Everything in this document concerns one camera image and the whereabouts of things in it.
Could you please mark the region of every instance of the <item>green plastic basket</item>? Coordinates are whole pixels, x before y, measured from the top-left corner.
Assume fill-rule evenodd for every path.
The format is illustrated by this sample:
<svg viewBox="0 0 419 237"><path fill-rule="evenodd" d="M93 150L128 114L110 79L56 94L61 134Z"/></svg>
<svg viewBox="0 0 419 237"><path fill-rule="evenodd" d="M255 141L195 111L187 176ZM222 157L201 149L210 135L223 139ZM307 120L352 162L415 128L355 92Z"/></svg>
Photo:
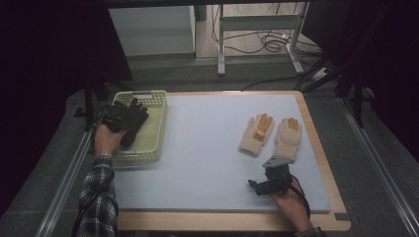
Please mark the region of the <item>green plastic basket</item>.
<svg viewBox="0 0 419 237"><path fill-rule="evenodd" d="M127 106L133 98L148 108L148 119L136 134L130 147L119 147L114 152L115 167L136 166L143 162L156 162L160 159L161 146L166 123L166 92L165 91L131 91L119 92L114 101L118 100Z"/></svg>

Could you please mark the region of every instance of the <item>plaid sleeve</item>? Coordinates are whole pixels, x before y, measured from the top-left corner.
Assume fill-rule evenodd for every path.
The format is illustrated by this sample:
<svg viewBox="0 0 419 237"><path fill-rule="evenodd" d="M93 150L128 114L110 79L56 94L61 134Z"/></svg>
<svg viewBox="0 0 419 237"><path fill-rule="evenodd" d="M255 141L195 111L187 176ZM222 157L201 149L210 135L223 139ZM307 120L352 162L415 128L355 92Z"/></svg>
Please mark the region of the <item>plaid sleeve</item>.
<svg viewBox="0 0 419 237"><path fill-rule="evenodd" d="M80 194L79 208L99 190L114 170L110 155L95 159L93 167L84 180L84 191ZM118 204L115 201L114 181L108 189L99 194L83 216L79 227L79 236L115 236L118 221Z"/></svg>
<svg viewBox="0 0 419 237"><path fill-rule="evenodd" d="M326 237L326 234L320 229L320 227L304 232L298 232L294 234L295 237Z"/></svg>

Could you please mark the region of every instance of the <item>light blue board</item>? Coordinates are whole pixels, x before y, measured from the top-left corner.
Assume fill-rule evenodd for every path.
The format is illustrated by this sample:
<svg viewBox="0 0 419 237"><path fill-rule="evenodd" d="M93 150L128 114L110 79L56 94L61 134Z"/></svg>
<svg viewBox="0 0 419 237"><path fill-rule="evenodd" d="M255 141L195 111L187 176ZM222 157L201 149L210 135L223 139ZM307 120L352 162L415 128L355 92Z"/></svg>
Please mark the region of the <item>light blue board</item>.
<svg viewBox="0 0 419 237"><path fill-rule="evenodd" d="M117 171L120 209L276 211L269 197L258 197L247 180L266 181L262 164L275 148L283 118L302 124L301 146L292 174L298 177L312 211L331 209L317 161L293 95L169 96L159 162L135 171ZM250 118L267 113L275 121L261 154L238 146Z"/></svg>

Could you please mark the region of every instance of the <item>black cable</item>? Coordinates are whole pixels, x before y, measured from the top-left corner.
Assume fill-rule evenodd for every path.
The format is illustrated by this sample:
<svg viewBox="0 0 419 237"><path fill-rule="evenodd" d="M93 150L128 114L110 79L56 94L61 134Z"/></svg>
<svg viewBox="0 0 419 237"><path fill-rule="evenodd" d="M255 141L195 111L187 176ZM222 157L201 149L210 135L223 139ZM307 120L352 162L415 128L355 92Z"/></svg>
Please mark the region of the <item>black cable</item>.
<svg viewBox="0 0 419 237"><path fill-rule="evenodd" d="M273 82L273 81L279 81L279 80L286 80L286 79L295 79L295 78L299 78L299 77L304 76L304 75L292 76L292 77L274 78L274 79L268 79L268 80L264 80L264 81L258 81L258 82L254 82L252 84L249 84L249 85L243 87L243 89L241 89L240 91L243 92L247 88L252 87L252 86L256 86L256 85L259 85L259 84L263 84L263 83L267 83L267 82Z"/></svg>
<svg viewBox="0 0 419 237"><path fill-rule="evenodd" d="M305 64L305 65L307 65L307 66L312 67L312 66L316 65L316 63L314 63L314 64L309 64L308 62L304 61L304 59L305 59L305 58L307 58L307 57L322 57L322 55L305 55L305 56L302 56L302 57L301 57L301 63L303 63L303 64Z"/></svg>
<svg viewBox="0 0 419 237"><path fill-rule="evenodd" d="M297 4L298 3L295 3L295 5L294 5L293 14L295 14ZM211 37L212 37L212 40L216 41L217 43L219 43L219 40L216 37L216 33L215 33L215 22L216 22L216 17L218 16L219 8L220 7L218 6L217 7L217 10L215 12L215 16L214 16L213 15L213 5L211 6L211 14L212 14L212 32L211 32ZM237 11L241 15L243 15L243 13L239 9L238 4L237 4L236 8L237 8ZM281 8L281 4L278 5L278 7L276 9L276 12L275 12L275 15L278 15L280 8ZM280 32L275 32L275 31L267 31L267 32L266 31L257 31L257 32L254 32L254 33L241 34L241 35L236 35L236 36L227 37L227 38L223 38L223 39L224 40L230 40L230 39L234 39L234 38L246 37L246 36L251 36L251 35L255 35L255 34L258 35L260 33L266 33L266 35L261 37L261 42L262 42L263 45L259 49L256 49L254 51L244 51L244 50L241 50L239 48L232 47L232 46L225 46L225 48L229 48L229 49L236 50L236 51L239 51L239 52L242 52L242 53L246 53L246 54L256 53L256 52L259 52L259 51L261 51L261 50L263 50L265 48L267 51L272 52L272 53L275 53L275 52L280 51L287 43L289 43L289 40L292 38L292 37L288 37L287 39L283 39L281 37L277 37L277 36L273 36L272 35L272 34L274 34L274 35L279 35L279 34L283 35L283 33L280 33ZM299 41L299 40L297 42L298 43L302 43L302 44L306 44L306 45L311 45L311 46L317 46L317 47L319 47L317 44L312 44L312 43L303 42L303 41Z"/></svg>
<svg viewBox="0 0 419 237"><path fill-rule="evenodd" d="M292 176L296 180L296 183L298 184L299 189L301 190L301 192L296 187L294 187L293 185L290 185L289 188L301 199L302 204L305 207L305 212L307 213L307 217L309 219L310 214L311 214L310 205L308 204L307 198L305 198L305 193L304 193L304 190L301 187L301 184L299 183L299 180L296 178L296 176L294 176L294 175L292 175Z"/></svg>
<svg viewBox="0 0 419 237"><path fill-rule="evenodd" d="M304 74L304 78L302 78L295 84L295 86L293 87L295 91L299 91L302 84L304 84L306 81L309 80L309 78L306 77L307 75L311 74L312 72L314 72L315 70L317 70L318 68L322 66L321 62L324 61L323 59L324 57L321 57L318 61L316 61L316 63L314 63L314 65L310 68L310 70L308 70L307 73Z"/></svg>
<svg viewBox="0 0 419 237"><path fill-rule="evenodd" d="M313 55L313 56L326 56L326 54L324 52L309 52L309 51L304 51L299 47L295 47L295 51L297 51L299 54L305 54L305 55Z"/></svg>

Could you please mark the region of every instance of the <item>person's hand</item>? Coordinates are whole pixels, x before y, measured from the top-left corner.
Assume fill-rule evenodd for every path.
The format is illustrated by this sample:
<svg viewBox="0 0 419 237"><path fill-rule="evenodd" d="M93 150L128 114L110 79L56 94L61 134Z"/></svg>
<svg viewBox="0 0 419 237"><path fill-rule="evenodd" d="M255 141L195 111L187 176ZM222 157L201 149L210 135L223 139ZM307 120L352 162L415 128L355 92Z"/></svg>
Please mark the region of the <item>person's hand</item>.
<svg viewBox="0 0 419 237"><path fill-rule="evenodd" d="M126 130L113 133L106 125L100 124L95 134L95 157L104 153L112 155L125 134Z"/></svg>
<svg viewBox="0 0 419 237"><path fill-rule="evenodd" d="M293 178L293 186L301 192L301 188L295 178ZM271 194L270 197L274 200L280 212L293 223L297 232L313 229L302 200L292 190L288 190L284 196Z"/></svg>

